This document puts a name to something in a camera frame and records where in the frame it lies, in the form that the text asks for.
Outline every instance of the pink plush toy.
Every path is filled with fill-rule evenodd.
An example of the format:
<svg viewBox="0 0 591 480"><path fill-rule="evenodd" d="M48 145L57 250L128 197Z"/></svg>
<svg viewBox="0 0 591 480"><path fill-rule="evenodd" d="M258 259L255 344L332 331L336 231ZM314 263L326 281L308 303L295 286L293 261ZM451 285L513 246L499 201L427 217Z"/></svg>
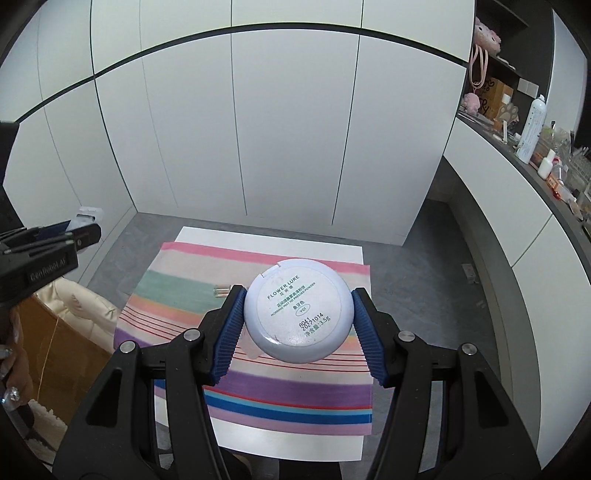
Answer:
<svg viewBox="0 0 591 480"><path fill-rule="evenodd" d="M467 93L462 98L462 106L466 109L469 115L476 115L480 108L480 99L475 93Z"/></svg>
<svg viewBox="0 0 591 480"><path fill-rule="evenodd" d="M501 51L501 39L494 31L481 23L476 17L474 23L474 43L480 45L491 55L498 55Z"/></svg>

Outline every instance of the person's hand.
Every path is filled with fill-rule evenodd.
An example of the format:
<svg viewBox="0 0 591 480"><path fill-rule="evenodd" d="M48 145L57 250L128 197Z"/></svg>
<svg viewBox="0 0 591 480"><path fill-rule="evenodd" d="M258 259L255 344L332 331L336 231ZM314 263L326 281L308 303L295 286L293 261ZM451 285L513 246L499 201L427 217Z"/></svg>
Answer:
<svg viewBox="0 0 591 480"><path fill-rule="evenodd" d="M13 410L27 404L33 396L33 379L29 374L29 360L22 347L22 327L18 309L10 312L12 343L0 345L0 381L6 382L5 407Z"/></svg>

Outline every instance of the striped cloth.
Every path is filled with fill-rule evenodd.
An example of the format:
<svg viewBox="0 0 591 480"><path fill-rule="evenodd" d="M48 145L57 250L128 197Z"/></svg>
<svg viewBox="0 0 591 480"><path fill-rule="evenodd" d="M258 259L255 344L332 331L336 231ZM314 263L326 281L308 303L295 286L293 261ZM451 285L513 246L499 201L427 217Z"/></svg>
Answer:
<svg viewBox="0 0 591 480"><path fill-rule="evenodd" d="M219 308L219 284L248 286L260 273L288 257L180 242L162 246L118 320L115 346L134 340L141 346L172 340L198 326ZM350 289L369 291L369 266L323 261ZM165 383L156 395L165 398ZM268 355L249 358L240 347L228 374L205 388L211 417L266 430L320 435L371 433L372 377L354 330L332 355L293 365Z"/></svg>

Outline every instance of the white cabinet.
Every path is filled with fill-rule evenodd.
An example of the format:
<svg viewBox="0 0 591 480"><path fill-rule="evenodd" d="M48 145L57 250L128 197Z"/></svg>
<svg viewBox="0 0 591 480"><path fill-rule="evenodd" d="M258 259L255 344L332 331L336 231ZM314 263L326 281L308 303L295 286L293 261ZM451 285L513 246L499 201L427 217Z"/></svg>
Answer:
<svg viewBox="0 0 591 480"><path fill-rule="evenodd" d="M132 203L109 146L94 82L53 100L45 110L57 153L80 202L105 211L104 239Z"/></svg>
<svg viewBox="0 0 591 480"><path fill-rule="evenodd" d="M80 202L61 166L43 108L24 120L12 147L4 188L26 227L63 222Z"/></svg>
<svg viewBox="0 0 591 480"><path fill-rule="evenodd" d="M140 212L176 202L152 124L143 59L129 62L96 79L111 145L125 183Z"/></svg>
<svg viewBox="0 0 591 480"><path fill-rule="evenodd" d="M313 22L361 26L362 0L233 0L232 25Z"/></svg>
<svg viewBox="0 0 591 480"><path fill-rule="evenodd" d="M363 28L409 38L468 61L474 0L363 0ZM434 80L437 71L429 74Z"/></svg>
<svg viewBox="0 0 591 480"><path fill-rule="evenodd" d="M313 30L232 34L236 124L249 216L283 218L293 229L330 225L358 38Z"/></svg>
<svg viewBox="0 0 591 480"><path fill-rule="evenodd" d="M37 70L39 12L31 19L0 67L0 121L15 121L41 103Z"/></svg>
<svg viewBox="0 0 591 480"><path fill-rule="evenodd" d="M441 160L465 73L424 51L361 37L339 232L402 245Z"/></svg>
<svg viewBox="0 0 591 480"><path fill-rule="evenodd" d="M178 206L210 218L244 216L230 35L152 53L144 57L144 68L156 136Z"/></svg>
<svg viewBox="0 0 591 480"><path fill-rule="evenodd" d="M46 99L92 75L90 0L50 0L40 15L39 80Z"/></svg>
<svg viewBox="0 0 591 480"><path fill-rule="evenodd" d="M139 52L139 0L93 0L90 40L96 73Z"/></svg>
<svg viewBox="0 0 591 480"><path fill-rule="evenodd" d="M142 0L142 49L195 33L229 27L230 0Z"/></svg>
<svg viewBox="0 0 591 480"><path fill-rule="evenodd" d="M550 218L550 209L509 160L460 119L443 155L478 202L513 266Z"/></svg>
<svg viewBox="0 0 591 480"><path fill-rule="evenodd" d="M553 121L577 131L587 86L587 57L560 17L554 15L554 57L548 88L546 125Z"/></svg>
<svg viewBox="0 0 591 480"><path fill-rule="evenodd" d="M513 267L540 366L542 466L569 438L591 400L591 285L553 216Z"/></svg>

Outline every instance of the cardboard box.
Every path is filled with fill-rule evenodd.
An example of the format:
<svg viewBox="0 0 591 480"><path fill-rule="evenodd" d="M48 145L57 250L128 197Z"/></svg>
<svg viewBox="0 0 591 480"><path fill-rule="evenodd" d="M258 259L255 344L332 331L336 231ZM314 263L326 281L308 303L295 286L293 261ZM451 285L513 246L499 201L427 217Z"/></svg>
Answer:
<svg viewBox="0 0 591 480"><path fill-rule="evenodd" d="M36 297L20 304L34 395L69 424L111 355L58 318Z"/></svg>
<svg viewBox="0 0 591 480"><path fill-rule="evenodd" d="M505 93L513 98L513 89L511 87L496 78L487 77L482 88L476 91L478 98L480 98L478 112L488 119L494 120L499 113L499 108L502 105L501 99Z"/></svg>

